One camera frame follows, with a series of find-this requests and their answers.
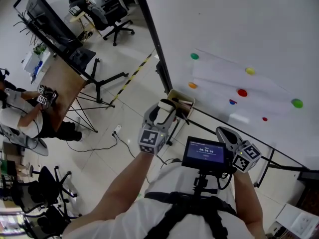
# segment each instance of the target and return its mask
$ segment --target paper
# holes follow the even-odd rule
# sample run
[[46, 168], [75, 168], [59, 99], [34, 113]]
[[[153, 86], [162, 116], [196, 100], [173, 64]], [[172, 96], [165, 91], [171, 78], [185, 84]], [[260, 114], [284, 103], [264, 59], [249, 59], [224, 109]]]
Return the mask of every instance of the paper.
[[[262, 75], [249, 75], [245, 66], [197, 50], [194, 61], [193, 82], [212, 95], [223, 96], [237, 102], [236, 109], [245, 109], [257, 116], [287, 114], [292, 109], [293, 96], [287, 90]], [[238, 95], [244, 89], [248, 96]]]

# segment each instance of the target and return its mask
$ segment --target black harness strap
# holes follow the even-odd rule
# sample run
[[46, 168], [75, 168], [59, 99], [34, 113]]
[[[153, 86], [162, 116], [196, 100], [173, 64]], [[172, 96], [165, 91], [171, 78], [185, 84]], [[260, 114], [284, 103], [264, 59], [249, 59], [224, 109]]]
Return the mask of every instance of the black harness strap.
[[153, 227], [145, 239], [165, 239], [173, 227], [180, 222], [187, 214], [203, 216], [205, 221], [209, 224], [212, 234], [215, 239], [227, 239], [227, 228], [223, 227], [221, 217], [217, 211], [228, 212], [236, 215], [234, 209], [226, 202], [217, 197], [202, 197], [199, 202], [194, 202], [192, 195], [172, 192], [149, 192], [145, 198], [160, 201], [162, 203], [173, 204], [164, 218]]

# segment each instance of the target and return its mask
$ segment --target person in white shirt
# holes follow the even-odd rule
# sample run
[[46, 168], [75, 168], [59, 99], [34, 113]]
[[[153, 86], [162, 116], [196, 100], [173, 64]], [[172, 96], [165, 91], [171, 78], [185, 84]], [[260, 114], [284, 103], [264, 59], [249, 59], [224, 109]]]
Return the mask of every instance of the person in white shirt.
[[62, 122], [57, 132], [54, 131], [49, 115], [38, 103], [33, 107], [26, 100], [39, 96], [36, 91], [18, 92], [5, 89], [0, 81], [0, 125], [19, 130], [31, 138], [58, 138], [65, 141], [81, 141], [89, 130], [77, 131], [75, 123]]
[[[136, 201], [153, 158], [152, 154], [139, 153], [112, 182], [94, 210], [68, 225], [63, 233], [63, 239], [144, 239], [172, 207], [172, 204], [149, 198]], [[177, 191], [193, 194], [193, 183], [198, 177], [197, 173], [198, 170], [183, 167], [180, 163], [168, 164], [150, 183], [146, 193]], [[207, 188], [218, 188], [215, 177], [209, 176], [207, 179]], [[225, 190], [218, 190], [216, 195], [236, 210], [236, 216], [218, 211], [222, 225], [227, 228], [227, 238], [264, 239], [263, 213], [249, 174], [236, 172], [234, 183], [235, 198], [231, 186]], [[203, 216], [188, 214], [175, 224], [167, 238], [215, 237]]]

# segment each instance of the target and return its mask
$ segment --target whiteboard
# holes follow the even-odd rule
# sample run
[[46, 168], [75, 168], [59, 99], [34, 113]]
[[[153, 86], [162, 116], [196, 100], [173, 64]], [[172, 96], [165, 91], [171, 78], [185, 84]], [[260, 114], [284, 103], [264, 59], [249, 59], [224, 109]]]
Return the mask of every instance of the whiteboard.
[[[319, 0], [146, 1], [174, 89], [195, 97], [205, 112], [319, 169]], [[237, 119], [247, 111], [188, 86], [196, 49], [253, 67], [304, 107], [267, 122]]]

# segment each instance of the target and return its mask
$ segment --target yellow and black caution tape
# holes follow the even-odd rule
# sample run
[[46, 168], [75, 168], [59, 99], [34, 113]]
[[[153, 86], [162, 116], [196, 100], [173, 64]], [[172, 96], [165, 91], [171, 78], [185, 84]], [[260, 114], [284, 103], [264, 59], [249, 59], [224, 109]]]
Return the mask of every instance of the yellow and black caution tape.
[[122, 93], [122, 91], [126, 88], [126, 86], [131, 82], [131, 80], [135, 77], [135, 75], [142, 69], [142, 67], [146, 64], [146, 62], [149, 60], [149, 58], [152, 56], [153, 52], [155, 51], [155, 49], [150, 53], [150, 55], [148, 55], [148, 57], [142, 62], [142, 64], [138, 67], [138, 69], [134, 72], [134, 74], [132, 74], [132, 76], [129, 78], [129, 80], [125, 83], [125, 85], [121, 88], [121, 90], [116, 94], [116, 96], [114, 97], [114, 99], [110, 102], [110, 104], [112, 104], [120, 95], [120, 93]]

